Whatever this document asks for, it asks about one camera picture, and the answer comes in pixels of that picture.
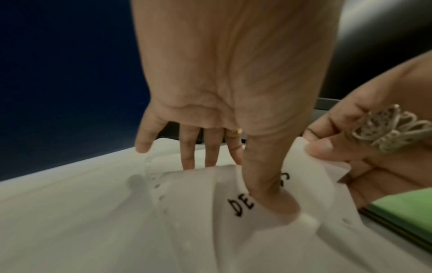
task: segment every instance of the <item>hand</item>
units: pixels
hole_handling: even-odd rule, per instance
[[[250,194],[290,213],[295,206],[280,190],[280,170],[310,118],[341,5],[340,0],[133,0],[151,93],[136,150],[147,152],[165,124],[176,121],[183,167],[194,168],[200,128],[211,166],[224,132],[242,128],[248,137],[243,156],[238,138],[228,146],[243,165]]]
[[[432,52],[389,70],[354,90],[306,129],[312,141],[306,151],[317,158],[348,161],[352,170],[344,180],[357,207],[387,195],[432,186],[432,139],[391,153],[360,145],[344,134],[367,112],[393,103],[432,121]]]

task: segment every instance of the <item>green object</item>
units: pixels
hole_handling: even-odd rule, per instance
[[[432,188],[389,196],[369,209],[432,244]]]

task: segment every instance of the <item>blue background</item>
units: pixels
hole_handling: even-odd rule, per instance
[[[0,3],[0,181],[132,147],[149,90],[129,1]]]

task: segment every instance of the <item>ring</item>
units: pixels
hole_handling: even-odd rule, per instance
[[[233,132],[234,134],[241,134],[243,130],[239,128],[239,129],[232,130],[231,132]]]
[[[388,153],[432,137],[432,122],[419,121],[415,114],[392,104],[379,112],[369,112],[351,135],[356,141]]]

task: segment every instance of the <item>dark background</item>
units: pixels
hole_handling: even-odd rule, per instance
[[[324,98],[431,49],[432,1],[346,0],[340,33]],[[148,102],[128,0],[0,0],[0,181],[133,147]]]

